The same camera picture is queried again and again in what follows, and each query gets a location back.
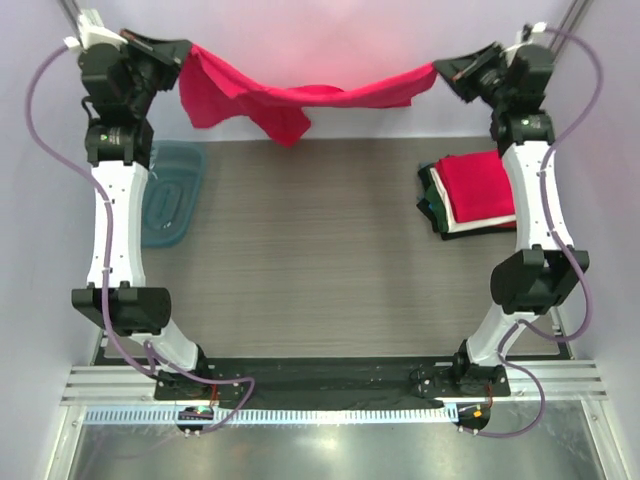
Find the pink red t-shirt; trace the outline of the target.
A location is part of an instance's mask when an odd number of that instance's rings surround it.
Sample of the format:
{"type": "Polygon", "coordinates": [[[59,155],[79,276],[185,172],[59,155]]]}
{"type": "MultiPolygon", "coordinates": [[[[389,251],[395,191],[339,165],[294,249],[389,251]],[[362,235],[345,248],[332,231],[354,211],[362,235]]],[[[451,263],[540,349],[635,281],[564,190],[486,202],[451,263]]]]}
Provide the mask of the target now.
{"type": "Polygon", "coordinates": [[[179,95],[191,125],[213,128],[247,117],[271,140],[291,147],[311,128],[307,108],[393,109],[412,105],[437,79],[431,63],[355,89],[331,85],[279,88],[261,84],[195,45],[179,75],[179,95]]]}
{"type": "Polygon", "coordinates": [[[458,223],[515,223],[512,190],[497,150],[447,156],[435,169],[458,223]]]}

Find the dark green t-shirt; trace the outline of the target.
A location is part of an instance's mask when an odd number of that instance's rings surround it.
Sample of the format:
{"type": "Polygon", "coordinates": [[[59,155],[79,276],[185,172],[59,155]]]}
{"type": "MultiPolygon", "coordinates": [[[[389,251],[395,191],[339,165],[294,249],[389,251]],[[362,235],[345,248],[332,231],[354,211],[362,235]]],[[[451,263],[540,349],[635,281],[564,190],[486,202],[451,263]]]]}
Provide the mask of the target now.
{"type": "Polygon", "coordinates": [[[447,234],[449,222],[444,202],[435,186],[429,186],[422,198],[417,203],[418,209],[431,222],[432,229],[436,233],[447,234]]]}

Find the dark red t-shirt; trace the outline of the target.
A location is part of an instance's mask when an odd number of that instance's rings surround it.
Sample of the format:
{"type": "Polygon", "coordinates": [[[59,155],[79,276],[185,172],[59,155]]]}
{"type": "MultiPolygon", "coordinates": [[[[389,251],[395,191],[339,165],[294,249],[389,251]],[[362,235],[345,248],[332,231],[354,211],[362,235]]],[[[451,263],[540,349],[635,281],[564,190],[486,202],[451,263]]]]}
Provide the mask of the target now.
{"type": "Polygon", "coordinates": [[[515,221],[512,221],[512,222],[496,225],[496,228],[515,230],[517,228],[517,224],[515,221]]]}

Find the white t-shirt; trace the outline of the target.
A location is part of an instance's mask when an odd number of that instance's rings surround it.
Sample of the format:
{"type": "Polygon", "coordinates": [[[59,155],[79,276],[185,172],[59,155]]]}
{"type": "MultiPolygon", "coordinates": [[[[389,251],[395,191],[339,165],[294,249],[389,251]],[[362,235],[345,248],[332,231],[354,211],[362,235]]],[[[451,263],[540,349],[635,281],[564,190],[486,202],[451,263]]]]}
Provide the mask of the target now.
{"type": "Polygon", "coordinates": [[[444,205],[446,222],[448,225],[448,233],[461,233],[486,227],[513,227],[515,225],[515,215],[487,218],[468,222],[458,222],[453,212],[449,194],[435,167],[430,168],[430,175],[433,184],[438,192],[438,195],[444,205]]]}

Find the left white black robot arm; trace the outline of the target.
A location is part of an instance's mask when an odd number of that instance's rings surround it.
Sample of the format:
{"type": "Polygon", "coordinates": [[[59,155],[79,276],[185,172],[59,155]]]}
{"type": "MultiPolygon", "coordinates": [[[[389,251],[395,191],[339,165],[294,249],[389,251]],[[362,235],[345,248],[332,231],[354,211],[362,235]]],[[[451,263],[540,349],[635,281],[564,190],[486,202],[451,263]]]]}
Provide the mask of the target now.
{"type": "Polygon", "coordinates": [[[142,206],[153,129],[147,114],[155,96],[175,85],[187,54],[186,40],[155,40],[123,29],[84,27],[78,65],[92,106],[85,136],[89,180],[96,192],[93,259],[83,288],[73,290],[74,308],[99,326],[131,365],[120,344],[140,344],[150,365],[141,373],[175,379],[190,398],[213,385],[206,356],[172,318],[170,293],[146,282],[141,253],[142,206]]]}

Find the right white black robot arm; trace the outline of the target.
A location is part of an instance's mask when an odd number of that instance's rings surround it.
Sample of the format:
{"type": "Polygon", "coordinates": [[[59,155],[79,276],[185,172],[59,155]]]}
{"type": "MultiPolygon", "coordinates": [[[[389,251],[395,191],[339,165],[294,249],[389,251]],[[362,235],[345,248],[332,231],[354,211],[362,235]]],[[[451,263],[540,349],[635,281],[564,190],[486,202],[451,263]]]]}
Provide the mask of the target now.
{"type": "Polygon", "coordinates": [[[567,299],[590,263],[564,223],[553,165],[556,138],[541,107],[554,55],[531,42],[511,51],[493,43],[437,60],[434,68],[460,99],[481,99],[492,109],[491,137],[511,186],[517,236],[514,254],[491,274],[492,305],[481,325],[451,366],[421,375],[418,389],[425,398],[506,396],[508,350],[567,299]]]}

